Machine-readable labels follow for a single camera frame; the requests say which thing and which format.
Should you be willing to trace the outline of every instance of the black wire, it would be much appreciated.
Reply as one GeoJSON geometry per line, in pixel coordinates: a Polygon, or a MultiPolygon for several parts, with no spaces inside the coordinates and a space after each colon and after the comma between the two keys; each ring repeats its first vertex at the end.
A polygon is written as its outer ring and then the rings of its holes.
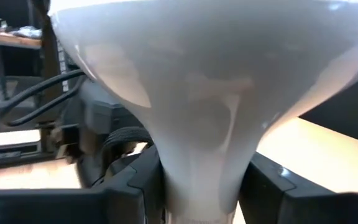
{"type": "Polygon", "coordinates": [[[109,134],[100,149],[101,152],[101,170],[99,176],[106,174],[107,168],[114,161],[112,153],[125,153],[119,152],[121,144],[128,142],[147,142],[147,144],[154,144],[149,132],[141,127],[123,127],[117,129],[109,134]]]}
{"type": "MultiPolygon", "coordinates": [[[[52,77],[48,80],[45,80],[41,83],[38,83],[35,86],[32,86],[32,87],[20,92],[19,94],[17,94],[16,96],[12,97],[9,100],[8,105],[6,105],[4,108],[2,108],[2,110],[0,111],[0,119],[2,119],[13,108],[15,108],[17,105],[19,105],[21,102],[28,99],[29,97],[34,96],[35,94],[37,94],[41,91],[44,91],[45,89],[47,89],[53,85],[56,85],[57,83],[60,83],[62,81],[69,80],[71,78],[75,78],[75,77],[78,77],[81,75],[84,75],[84,73],[81,70],[74,70],[74,71],[71,71],[71,72],[68,72],[65,74],[61,74],[61,75],[52,77]]],[[[66,99],[72,97],[73,95],[76,94],[76,91],[71,91],[71,92],[69,91],[69,92],[65,93],[64,95],[59,96],[58,98],[52,100],[51,102],[48,102],[46,105],[43,105],[41,107],[42,109],[39,108],[36,111],[33,111],[32,113],[30,113],[28,115],[29,117],[26,116],[25,120],[27,121],[28,118],[30,118],[30,117],[32,117],[32,119],[34,119],[35,117],[39,116],[40,114],[44,113],[45,111],[49,110],[50,108],[58,105],[59,103],[65,101],[66,99]]],[[[8,126],[11,126],[11,125],[18,126],[21,124],[23,124],[22,118],[20,118],[16,121],[10,122],[7,125],[8,126]]]]}
{"type": "Polygon", "coordinates": [[[97,178],[97,179],[91,184],[91,187],[94,187],[94,185],[95,185],[96,183],[98,183],[99,181],[101,181],[101,179],[103,179],[103,178],[104,178],[104,176],[101,176],[101,177],[97,178]]]}
{"type": "Polygon", "coordinates": [[[40,116],[41,114],[45,113],[46,111],[50,110],[51,108],[57,106],[58,104],[63,103],[65,100],[75,96],[78,93],[78,90],[80,89],[80,86],[81,86],[83,80],[84,80],[84,78],[80,77],[80,79],[77,81],[75,86],[71,90],[66,92],[65,94],[59,96],[56,99],[53,99],[52,101],[49,101],[45,105],[41,106],[40,108],[36,109],[35,111],[33,111],[19,119],[16,119],[14,121],[6,123],[6,125],[8,125],[10,127],[16,127],[16,126],[25,124],[25,123],[33,120],[34,118],[40,116]]]}

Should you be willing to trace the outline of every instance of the wooden table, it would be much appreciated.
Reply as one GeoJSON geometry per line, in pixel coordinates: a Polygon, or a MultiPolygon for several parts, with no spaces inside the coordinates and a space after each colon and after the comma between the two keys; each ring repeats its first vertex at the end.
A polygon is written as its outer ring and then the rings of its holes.
{"type": "Polygon", "coordinates": [[[12,34],[0,32],[0,45],[28,49],[39,49],[41,48],[41,40],[16,37],[12,34]]]}
{"type": "MultiPolygon", "coordinates": [[[[37,131],[29,131],[27,134],[1,133],[0,144],[23,142],[28,138],[33,141],[39,139],[37,131]]],[[[358,192],[358,140],[356,139],[295,118],[271,132],[260,143],[258,152],[329,190],[358,192]]],[[[41,172],[40,169],[48,172],[49,178],[43,177],[45,183],[42,186],[38,184],[36,187],[79,187],[78,181],[74,178],[75,168],[73,166],[63,168],[64,166],[64,164],[52,166],[49,162],[21,169],[0,170],[0,188],[31,186],[32,184],[25,184],[25,181],[34,182],[37,175],[27,174],[26,179],[20,174],[38,173],[41,172]]],[[[238,207],[234,224],[243,223],[245,222],[241,209],[238,207]]]]}

